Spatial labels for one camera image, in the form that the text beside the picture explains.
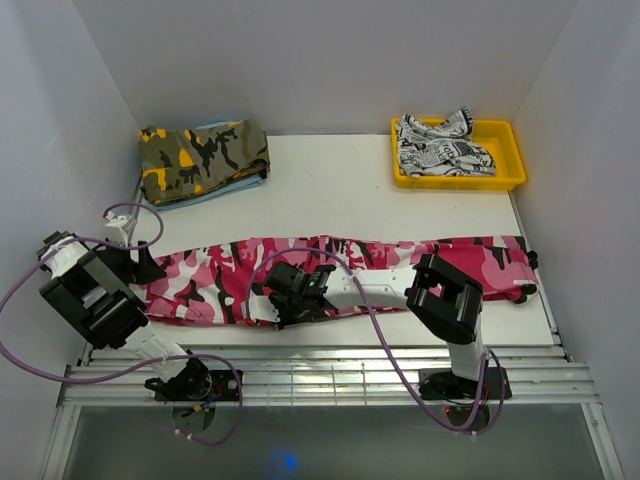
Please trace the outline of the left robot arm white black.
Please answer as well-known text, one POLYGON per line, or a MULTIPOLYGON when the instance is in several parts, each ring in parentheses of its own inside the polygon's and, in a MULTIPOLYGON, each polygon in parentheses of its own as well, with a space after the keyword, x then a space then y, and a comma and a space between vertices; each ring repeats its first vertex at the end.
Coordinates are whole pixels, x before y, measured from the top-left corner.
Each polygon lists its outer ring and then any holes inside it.
POLYGON ((67 231, 44 240, 37 256, 51 279, 40 295, 96 349, 123 349, 142 360, 157 358, 154 378, 145 387, 160 401, 200 401, 213 393, 213 380, 204 363, 163 339, 146 315, 147 307, 134 293, 166 277, 166 269, 149 248, 138 244, 138 258, 110 246, 89 247, 67 231))

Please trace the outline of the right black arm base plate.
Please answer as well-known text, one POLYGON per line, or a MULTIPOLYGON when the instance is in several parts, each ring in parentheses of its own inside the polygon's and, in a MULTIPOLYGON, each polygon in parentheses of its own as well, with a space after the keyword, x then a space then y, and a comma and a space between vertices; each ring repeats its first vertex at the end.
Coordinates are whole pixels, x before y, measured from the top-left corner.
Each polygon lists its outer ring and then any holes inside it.
MULTIPOLYGON (((458 377, 450 369, 421 369, 419 392, 423 400, 472 401, 476 397, 478 382, 458 377)), ((484 374, 482 400, 512 398, 512 390, 504 368, 489 367, 484 374)))

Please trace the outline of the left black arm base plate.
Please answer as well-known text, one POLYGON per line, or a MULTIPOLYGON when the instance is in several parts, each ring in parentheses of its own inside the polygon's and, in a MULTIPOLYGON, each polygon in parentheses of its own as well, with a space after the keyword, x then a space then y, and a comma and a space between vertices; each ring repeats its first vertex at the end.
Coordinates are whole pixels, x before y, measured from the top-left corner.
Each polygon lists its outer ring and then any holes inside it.
POLYGON ((230 370, 214 369, 181 373, 168 381, 151 378, 145 381, 144 387, 154 393, 156 401, 237 401, 240 382, 230 370))

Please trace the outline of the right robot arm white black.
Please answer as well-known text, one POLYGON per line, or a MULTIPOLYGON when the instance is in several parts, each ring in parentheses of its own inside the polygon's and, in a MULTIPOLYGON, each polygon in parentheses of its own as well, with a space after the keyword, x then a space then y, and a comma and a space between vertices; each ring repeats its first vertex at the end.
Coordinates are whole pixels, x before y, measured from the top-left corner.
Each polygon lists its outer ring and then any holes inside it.
POLYGON ((471 399, 488 384, 481 337, 483 288, 436 254, 408 267, 346 272, 319 265, 311 273, 279 261, 267 272, 266 292, 251 293, 245 311, 279 329, 314 322, 329 311, 369 307, 406 310, 449 351, 449 371, 425 374, 425 398, 471 399))

